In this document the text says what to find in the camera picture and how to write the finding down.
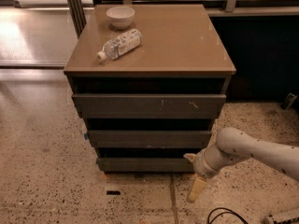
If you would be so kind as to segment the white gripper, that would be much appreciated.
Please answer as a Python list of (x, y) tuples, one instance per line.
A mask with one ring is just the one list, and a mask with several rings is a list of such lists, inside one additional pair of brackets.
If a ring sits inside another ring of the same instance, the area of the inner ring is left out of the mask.
[(206, 188), (206, 179), (214, 177), (218, 172), (207, 163), (203, 151), (196, 155), (185, 153), (183, 157), (189, 162), (193, 162), (193, 169), (199, 175), (191, 178), (192, 182), (187, 194), (187, 201), (194, 203)]

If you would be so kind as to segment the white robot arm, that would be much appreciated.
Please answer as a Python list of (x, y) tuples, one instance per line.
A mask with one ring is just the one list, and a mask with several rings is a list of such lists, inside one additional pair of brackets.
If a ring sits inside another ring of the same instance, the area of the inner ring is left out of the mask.
[(193, 166), (196, 178), (187, 195), (194, 203), (206, 187), (206, 181), (226, 166), (253, 158), (284, 175), (299, 180), (299, 147), (256, 139), (236, 128), (218, 131), (214, 144), (197, 154), (186, 153), (184, 158)]

